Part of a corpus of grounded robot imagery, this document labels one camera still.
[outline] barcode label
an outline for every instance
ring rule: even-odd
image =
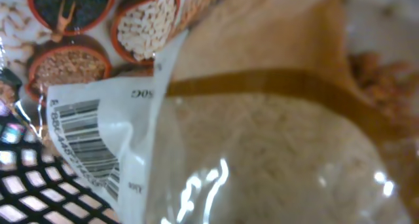
[[[119,164],[117,164],[111,175],[107,178],[107,184],[105,186],[106,191],[111,195],[114,200],[118,200],[119,193]]]
[[[99,100],[62,105],[54,108],[75,156],[93,177],[107,179],[118,166],[118,159],[108,150],[99,134]]]

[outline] white pasta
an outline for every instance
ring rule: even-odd
[[[166,44],[176,8],[175,0],[157,0],[127,11],[118,24],[119,43],[137,61],[152,58]]]

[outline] food package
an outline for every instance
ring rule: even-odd
[[[146,220],[417,223],[419,26],[388,5],[216,7],[173,70]]]
[[[141,223],[155,124],[148,122],[188,29],[222,2],[0,0],[0,100],[124,223]],[[136,168],[135,181],[125,166]],[[143,192],[120,194],[120,184]],[[133,198],[142,204],[125,212]]]
[[[419,220],[404,0],[0,5],[1,99],[122,223]]]

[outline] black mesh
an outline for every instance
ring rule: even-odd
[[[19,125],[11,114],[0,117],[0,223],[117,223],[108,203],[67,164],[42,155],[40,143],[24,141],[25,128],[18,143],[5,143],[10,123]]]

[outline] white beans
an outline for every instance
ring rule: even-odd
[[[16,70],[19,64],[26,64],[33,55],[33,45],[49,41],[50,33],[33,16],[27,0],[0,0],[1,58],[10,67]]]
[[[9,17],[17,28],[23,28],[25,26],[22,17],[20,17],[20,15],[16,11],[11,11],[9,13]]]
[[[137,61],[152,58],[166,44],[175,12],[175,0],[151,1],[129,10],[118,24],[117,39]]]

